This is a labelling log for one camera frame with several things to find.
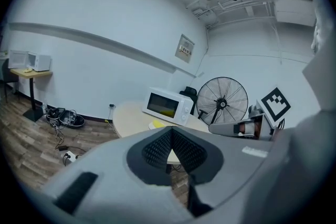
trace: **microwave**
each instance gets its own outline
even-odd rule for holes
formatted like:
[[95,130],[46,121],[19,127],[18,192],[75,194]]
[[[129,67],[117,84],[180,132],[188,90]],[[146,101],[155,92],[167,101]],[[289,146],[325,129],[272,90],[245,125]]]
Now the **microwave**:
[[46,71],[50,68],[49,55],[35,54],[29,51],[11,50],[9,52],[9,68],[32,68],[35,71]]
[[142,111],[157,118],[185,126],[193,107],[193,100],[161,88],[149,88]]

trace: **industrial fan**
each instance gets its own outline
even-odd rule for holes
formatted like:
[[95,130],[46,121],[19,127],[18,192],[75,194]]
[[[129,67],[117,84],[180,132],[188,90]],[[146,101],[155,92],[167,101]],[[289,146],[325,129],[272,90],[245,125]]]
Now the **industrial fan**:
[[196,106],[198,118],[208,125],[240,121],[247,110],[247,93],[234,79],[215,78],[202,86]]

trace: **wood plank flooring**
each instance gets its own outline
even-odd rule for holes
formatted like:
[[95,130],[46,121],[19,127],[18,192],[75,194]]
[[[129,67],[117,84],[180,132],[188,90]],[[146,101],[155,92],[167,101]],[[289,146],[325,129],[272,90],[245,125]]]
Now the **wood plank flooring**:
[[[1,96],[3,85],[0,85]],[[8,103],[0,101],[0,141],[2,150],[18,180],[39,189],[48,179],[61,170],[65,152],[55,150],[55,131],[42,117],[36,123],[23,117],[30,108],[30,101],[11,94],[8,89]],[[76,146],[85,151],[104,142],[118,139],[106,123],[88,121],[80,129],[65,128],[63,145]],[[71,148],[74,154],[83,151]],[[174,195],[186,205],[188,196],[187,173],[171,172]]]

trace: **white label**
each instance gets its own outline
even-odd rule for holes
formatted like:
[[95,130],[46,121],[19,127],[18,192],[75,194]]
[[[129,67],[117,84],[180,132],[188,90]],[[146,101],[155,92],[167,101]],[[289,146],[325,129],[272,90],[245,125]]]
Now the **white label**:
[[260,157],[260,158],[266,158],[268,155],[267,151],[257,150],[255,148],[251,148],[248,146],[244,147],[242,149],[242,152],[252,155],[252,156]]

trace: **office chair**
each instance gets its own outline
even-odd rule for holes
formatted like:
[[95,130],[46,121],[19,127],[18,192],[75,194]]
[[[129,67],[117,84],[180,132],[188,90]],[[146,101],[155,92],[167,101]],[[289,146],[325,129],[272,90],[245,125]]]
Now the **office chair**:
[[5,98],[6,103],[7,102],[7,90],[6,90],[6,84],[7,83],[16,83],[16,91],[19,90],[19,76],[11,73],[10,68],[8,68],[9,59],[6,59],[6,61],[2,65],[2,76],[3,76],[3,82],[4,82],[4,90],[5,90]]

